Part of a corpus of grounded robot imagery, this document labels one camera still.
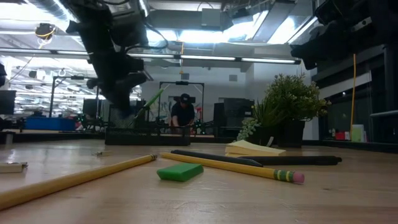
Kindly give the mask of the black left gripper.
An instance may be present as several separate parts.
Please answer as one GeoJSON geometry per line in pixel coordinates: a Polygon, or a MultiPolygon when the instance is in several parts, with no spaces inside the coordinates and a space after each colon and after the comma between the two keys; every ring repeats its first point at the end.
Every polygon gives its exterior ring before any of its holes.
{"type": "Polygon", "coordinates": [[[123,53],[89,54],[88,63],[92,64],[96,78],[88,80],[89,89],[98,86],[104,91],[109,101],[109,117],[118,112],[118,96],[120,91],[119,110],[122,117],[131,114],[129,91],[137,85],[147,81],[144,72],[144,61],[123,53]]]}

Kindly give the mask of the yellow pencil pink eraser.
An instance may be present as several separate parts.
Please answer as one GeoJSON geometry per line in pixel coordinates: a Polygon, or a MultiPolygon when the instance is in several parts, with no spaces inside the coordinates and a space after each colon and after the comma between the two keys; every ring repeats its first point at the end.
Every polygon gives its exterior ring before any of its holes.
{"type": "Polygon", "coordinates": [[[303,184],[305,181],[305,176],[302,173],[280,170],[280,169],[270,169],[264,167],[254,167],[242,164],[235,164],[231,162],[216,161],[211,159],[202,159],[198,157],[183,156],[179,154],[172,154],[170,152],[161,152],[160,155],[166,159],[171,159],[180,162],[201,164],[203,166],[228,170],[233,172],[239,172],[242,174],[255,175],[258,177],[264,177],[268,179],[275,179],[284,182],[290,182],[295,184],[303,184]]]}
{"type": "Polygon", "coordinates": [[[26,185],[18,189],[12,189],[0,192],[0,211],[15,207],[17,205],[30,202],[92,180],[96,180],[107,175],[115,174],[126,169],[140,166],[157,159],[157,155],[149,154],[128,161],[103,166],[91,170],[85,170],[79,173],[64,175],[55,179],[26,185]]]}

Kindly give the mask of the green eraser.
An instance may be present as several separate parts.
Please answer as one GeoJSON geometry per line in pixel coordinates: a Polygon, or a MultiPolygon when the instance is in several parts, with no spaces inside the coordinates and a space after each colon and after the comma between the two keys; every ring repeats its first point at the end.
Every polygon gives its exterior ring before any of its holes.
{"type": "Polygon", "coordinates": [[[203,173],[201,164],[181,163],[157,170],[157,175],[162,180],[186,182],[195,176],[203,173]]]}

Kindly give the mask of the black pen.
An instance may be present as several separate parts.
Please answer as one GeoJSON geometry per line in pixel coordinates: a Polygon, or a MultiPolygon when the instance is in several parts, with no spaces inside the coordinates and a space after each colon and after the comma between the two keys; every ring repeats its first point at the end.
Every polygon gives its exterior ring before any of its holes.
{"type": "Polygon", "coordinates": [[[242,164],[242,165],[247,165],[247,166],[263,167],[262,164],[254,161],[252,159],[242,159],[242,158],[236,158],[236,157],[219,156],[219,155],[214,155],[214,154],[206,154],[206,153],[183,151],[183,150],[173,150],[173,151],[171,151],[171,153],[183,155],[183,156],[198,157],[198,158],[202,158],[202,159],[210,159],[210,160],[215,160],[215,161],[242,164]]]}
{"type": "Polygon", "coordinates": [[[342,162],[336,156],[242,156],[264,166],[335,166],[342,162]]]}

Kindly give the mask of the yellow sticky notes pad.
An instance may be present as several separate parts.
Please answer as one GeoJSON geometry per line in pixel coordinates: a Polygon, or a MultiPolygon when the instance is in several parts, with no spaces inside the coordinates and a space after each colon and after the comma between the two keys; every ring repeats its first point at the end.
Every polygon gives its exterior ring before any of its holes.
{"type": "Polygon", "coordinates": [[[226,145],[225,153],[235,156],[284,156],[286,150],[252,144],[245,140],[226,145]]]}

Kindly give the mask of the black mesh desk organizer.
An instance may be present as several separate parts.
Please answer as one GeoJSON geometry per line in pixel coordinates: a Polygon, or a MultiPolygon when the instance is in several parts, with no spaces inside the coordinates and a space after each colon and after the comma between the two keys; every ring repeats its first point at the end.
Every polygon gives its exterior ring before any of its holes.
{"type": "Polygon", "coordinates": [[[113,105],[109,107],[106,145],[120,146],[188,146],[190,129],[178,128],[175,133],[166,124],[149,119],[150,108],[139,108],[135,114],[122,118],[113,105]]]}

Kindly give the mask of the person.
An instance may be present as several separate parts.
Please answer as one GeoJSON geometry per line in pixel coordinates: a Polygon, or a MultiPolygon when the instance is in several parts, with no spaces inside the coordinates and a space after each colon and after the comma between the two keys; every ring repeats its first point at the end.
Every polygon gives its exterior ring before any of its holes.
{"type": "Polygon", "coordinates": [[[179,101],[176,102],[171,110],[171,122],[173,127],[184,127],[193,124],[195,110],[190,101],[190,95],[183,93],[179,101]]]}

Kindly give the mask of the blue plastic bin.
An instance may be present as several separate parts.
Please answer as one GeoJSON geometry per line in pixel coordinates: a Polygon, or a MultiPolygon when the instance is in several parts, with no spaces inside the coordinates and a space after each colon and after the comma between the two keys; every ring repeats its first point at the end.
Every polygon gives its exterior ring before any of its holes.
{"type": "Polygon", "coordinates": [[[25,120],[25,129],[74,131],[75,122],[67,118],[28,117],[25,120]]]}

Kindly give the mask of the long ceiling light bar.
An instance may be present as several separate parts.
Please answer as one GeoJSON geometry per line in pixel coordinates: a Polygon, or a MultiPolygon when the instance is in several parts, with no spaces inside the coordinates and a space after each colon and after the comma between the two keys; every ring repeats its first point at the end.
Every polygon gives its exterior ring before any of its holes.
{"type": "MultiPolygon", "coordinates": [[[[0,47],[0,55],[3,56],[21,56],[21,57],[53,57],[53,58],[79,58],[89,59],[91,54],[84,51],[73,50],[51,50],[51,49],[17,49],[0,47]]],[[[252,58],[252,57],[225,57],[212,55],[179,55],[179,54],[129,54],[136,58],[158,58],[158,59],[176,59],[176,60],[211,60],[224,62],[247,62],[247,63],[274,63],[299,65],[300,60],[297,59],[281,59],[281,58],[252,58]]]]}

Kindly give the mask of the black monitor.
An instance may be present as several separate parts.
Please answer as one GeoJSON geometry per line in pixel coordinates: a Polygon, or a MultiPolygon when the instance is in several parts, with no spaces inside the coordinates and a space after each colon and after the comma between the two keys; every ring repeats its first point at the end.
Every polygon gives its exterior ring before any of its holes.
{"type": "Polygon", "coordinates": [[[14,114],[15,90],[0,90],[0,114],[14,114]]]}

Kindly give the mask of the black cabinet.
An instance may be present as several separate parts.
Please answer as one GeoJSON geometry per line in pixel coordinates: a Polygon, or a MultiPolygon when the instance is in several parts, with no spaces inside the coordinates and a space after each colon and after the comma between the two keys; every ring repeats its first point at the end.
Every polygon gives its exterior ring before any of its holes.
{"type": "Polygon", "coordinates": [[[252,117],[254,100],[245,98],[223,98],[214,104],[213,124],[217,138],[236,138],[242,129],[243,120],[252,117]]]}

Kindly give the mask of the succulent plant dark pot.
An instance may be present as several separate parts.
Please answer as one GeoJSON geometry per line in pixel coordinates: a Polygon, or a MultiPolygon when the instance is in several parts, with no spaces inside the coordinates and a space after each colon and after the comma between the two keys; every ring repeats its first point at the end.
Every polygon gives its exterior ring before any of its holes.
{"type": "Polygon", "coordinates": [[[243,120],[236,141],[245,140],[260,146],[270,146],[276,139],[279,124],[284,118],[285,115],[271,100],[258,101],[252,108],[252,117],[243,120]]]}

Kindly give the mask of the bushy white-flowered potted plant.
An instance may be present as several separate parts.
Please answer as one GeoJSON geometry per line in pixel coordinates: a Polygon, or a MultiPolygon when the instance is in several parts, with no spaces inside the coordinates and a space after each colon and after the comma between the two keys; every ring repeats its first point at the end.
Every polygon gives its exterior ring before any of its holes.
{"type": "Polygon", "coordinates": [[[315,82],[305,83],[305,74],[278,74],[266,90],[266,101],[281,115],[277,128],[279,147],[302,147],[305,123],[327,114],[331,102],[319,97],[315,82]]]}

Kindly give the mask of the green box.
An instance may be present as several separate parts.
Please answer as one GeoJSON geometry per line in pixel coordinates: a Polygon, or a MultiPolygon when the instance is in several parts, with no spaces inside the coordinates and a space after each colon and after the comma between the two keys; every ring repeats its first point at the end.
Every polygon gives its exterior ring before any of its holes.
{"type": "Polygon", "coordinates": [[[353,142],[365,142],[365,130],[363,124],[354,124],[351,132],[353,142]]]}

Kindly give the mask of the black aluminium table frame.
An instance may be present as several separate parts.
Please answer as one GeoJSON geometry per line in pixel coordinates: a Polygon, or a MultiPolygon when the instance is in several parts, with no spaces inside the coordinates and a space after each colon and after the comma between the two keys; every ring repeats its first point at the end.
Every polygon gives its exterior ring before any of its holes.
{"type": "MultiPolygon", "coordinates": [[[[192,142],[227,144],[233,141],[232,138],[211,138],[203,136],[130,136],[125,134],[122,134],[120,136],[110,136],[107,134],[93,133],[15,133],[8,131],[0,132],[0,144],[6,143],[6,138],[9,136],[12,137],[13,143],[76,139],[100,139],[104,140],[106,145],[188,146],[192,142]]],[[[304,146],[340,147],[347,149],[398,154],[398,144],[320,140],[303,140],[302,144],[304,146]]]]}

